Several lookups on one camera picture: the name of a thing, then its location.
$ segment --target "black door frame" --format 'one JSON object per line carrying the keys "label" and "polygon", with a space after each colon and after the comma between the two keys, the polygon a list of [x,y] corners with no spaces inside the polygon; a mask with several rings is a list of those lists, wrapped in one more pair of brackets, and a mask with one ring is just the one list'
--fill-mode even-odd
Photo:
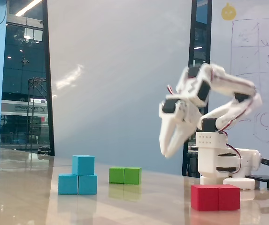
{"label": "black door frame", "polygon": [[[206,28],[206,53],[205,62],[210,63],[210,43],[211,43],[211,19],[212,19],[212,0],[208,0],[208,15],[207,15],[207,28]],[[188,65],[193,65],[194,62],[194,47],[195,47],[195,33],[196,33],[196,17],[197,17],[197,0],[192,0],[192,16],[191,16],[191,34],[189,46],[189,62]],[[208,113],[208,104],[203,109],[204,114]],[[182,175],[186,176],[188,166],[188,140],[183,144],[182,156]]]}
{"label": "black door frame", "polygon": [[50,44],[49,44],[49,21],[48,21],[48,3],[47,3],[47,0],[43,0],[42,4],[43,4],[43,19],[44,19],[44,21],[43,21],[43,23],[44,23],[43,39],[45,42],[46,90],[47,90],[47,101],[48,101],[50,155],[55,156],[52,86],[51,86],[51,66],[50,66]]}

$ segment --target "blue cube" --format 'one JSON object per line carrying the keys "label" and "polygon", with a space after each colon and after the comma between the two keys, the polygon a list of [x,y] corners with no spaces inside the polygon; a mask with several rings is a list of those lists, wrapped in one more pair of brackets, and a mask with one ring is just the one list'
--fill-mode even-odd
{"label": "blue cube", "polygon": [[95,174],[95,156],[73,156],[72,173],[77,176]]}
{"label": "blue cube", "polygon": [[97,175],[79,176],[78,194],[79,195],[95,195],[97,194]]}
{"label": "blue cube", "polygon": [[59,195],[77,195],[78,177],[73,174],[59,174],[58,194]]}

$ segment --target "whiteboard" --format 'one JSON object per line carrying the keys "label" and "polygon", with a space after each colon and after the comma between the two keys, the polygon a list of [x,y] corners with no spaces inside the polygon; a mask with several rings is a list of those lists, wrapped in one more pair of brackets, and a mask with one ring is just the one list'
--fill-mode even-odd
{"label": "whiteboard", "polygon": [[[211,63],[256,85],[263,106],[229,130],[229,142],[269,159],[269,1],[213,1]],[[209,110],[228,100],[212,93]],[[269,167],[262,165],[254,174],[269,175]]]}
{"label": "whiteboard", "polygon": [[55,155],[181,174],[158,107],[188,63],[192,1],[47,2]]}

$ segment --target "red cube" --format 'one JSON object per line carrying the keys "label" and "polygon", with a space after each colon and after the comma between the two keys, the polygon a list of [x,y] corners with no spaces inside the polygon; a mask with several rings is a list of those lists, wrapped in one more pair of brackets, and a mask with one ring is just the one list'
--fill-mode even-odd
{"label": "red cube", "polygon": [[230,184],[223,184],[219,188],[219,210],[239,210],[240,189]]}
{"label": "red cube", "polygon": [[198,211],[218,211],[219,185],[192,185],[191,207]]}

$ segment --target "block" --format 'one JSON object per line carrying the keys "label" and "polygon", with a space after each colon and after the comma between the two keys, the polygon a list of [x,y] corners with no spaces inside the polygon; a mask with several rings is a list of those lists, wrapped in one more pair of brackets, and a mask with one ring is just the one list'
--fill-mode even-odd
{"label": "block", "polygon": [[109,183],[123,184],[124,183],[124,167],[110,167]]}
{"label": "block", "polygon": [[72,173],[77,176],[94,175],[95,156],[73,156]]}
{"label": "block", "polygon": [[219,187],[219,210],[240,209],[240,189],[231,184],[223,184]]}
{"label": "block", "polygon": [[198,211],[219,210],[218,185],[192,185],[191,207]]}
{"label": "block", "polygon": [[58,194],[59,195],[77,195],[78,177],[73,174],[59,174]]}
{"label": "block", "polygon": [[97,194],[97,175],[84,175],[78,178],[79,195],[96,195]]}
{"label": "block", "polygon": [[142,181],[141,167],[126,167],[124,170],[124,184],[140,184]]}

